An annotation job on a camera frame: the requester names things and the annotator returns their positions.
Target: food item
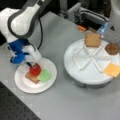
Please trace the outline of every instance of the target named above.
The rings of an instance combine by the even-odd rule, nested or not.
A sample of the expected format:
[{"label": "food item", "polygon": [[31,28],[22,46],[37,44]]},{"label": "food item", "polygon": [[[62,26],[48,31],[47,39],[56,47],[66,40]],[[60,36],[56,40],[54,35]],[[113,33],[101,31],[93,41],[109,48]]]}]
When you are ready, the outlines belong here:
[{"label": "food item", "polygon": [[31,80],[33,83],[37,84],[39,82],[38,78],[36,76],[33,76],[30,72],[28,72],[25,77],[29,80]]},{"label": "food item", "polygon": [[81,26],[81,25],[78,26],[78,29],[79,29],[79,30],[82,30],[82,31],[86,31],[86,28],[83,27],[83,26]]},{"label": "food item", "polygon": [[30,67],[30,73],[33,75],[33,76],[38,76],[41,72],[41,67],[36,64],[35,67]]},{"label": "food item", "polygon": [[120,74],[120,66],[110,63],[105,68],[104,73],[113,77],[117,77]]},{"label": "food item", "polygon": [[116,55],[120,52],[120,46],[117,43],[109,43],[105,46],[105,50],[109,55]]},{"label": "food item", "polygon": [[87,47],[99,47],[101,45],[101,36],[98,33],[86,33],[85,45]]}]

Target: green object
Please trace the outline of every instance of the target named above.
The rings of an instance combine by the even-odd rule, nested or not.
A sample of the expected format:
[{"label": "green object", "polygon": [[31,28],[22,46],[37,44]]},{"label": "green object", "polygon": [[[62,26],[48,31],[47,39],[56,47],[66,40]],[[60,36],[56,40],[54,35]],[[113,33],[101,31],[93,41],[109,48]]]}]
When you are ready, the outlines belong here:
[{"label": "green object", "polygon": [[41,82],[47,82],[51,78],[51,76],[52,76],[51,72],[44,69],[38,76],[38,80],[40,80]]}]

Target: gray table surface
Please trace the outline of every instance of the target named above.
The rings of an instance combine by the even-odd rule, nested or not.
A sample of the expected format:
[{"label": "gray table surface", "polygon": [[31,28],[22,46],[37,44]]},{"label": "gray table surface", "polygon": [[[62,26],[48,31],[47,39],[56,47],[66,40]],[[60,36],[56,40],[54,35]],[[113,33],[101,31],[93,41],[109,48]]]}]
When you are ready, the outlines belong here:
[{"label": "gray table surface", "polygon": [[[0,80],[42,120],[120,120],[120,77],[97,90],[73,84],[64,68],[64,53],[73,42],[84,38],[77,26],[49,12],[42,18],[44,42],[40,53],[54,62],[58,75],[52,87],[43,93],[27,94],[14,81],[17,65],[9,62],[6,44],[0,47]],[[39,37],[33,37],[36,44]]]}]

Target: toy bread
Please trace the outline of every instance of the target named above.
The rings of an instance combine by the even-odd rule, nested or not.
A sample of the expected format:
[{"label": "toy bread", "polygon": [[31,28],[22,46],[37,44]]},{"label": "toy bread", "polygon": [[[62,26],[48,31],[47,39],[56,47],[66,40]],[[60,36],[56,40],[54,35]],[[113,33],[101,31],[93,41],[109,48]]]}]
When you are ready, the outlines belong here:
[{"label": "toy bread", "polygon": [[101,45],[101,35],[98,33],[86,33],[85,45],[87,47],[99,47]]},{"label": "toy bread", "polygon": [[33,83],[37,84],[39,82],[37,76],[33,76],[30,72],[28,72],[25,77],[31,80]]}]

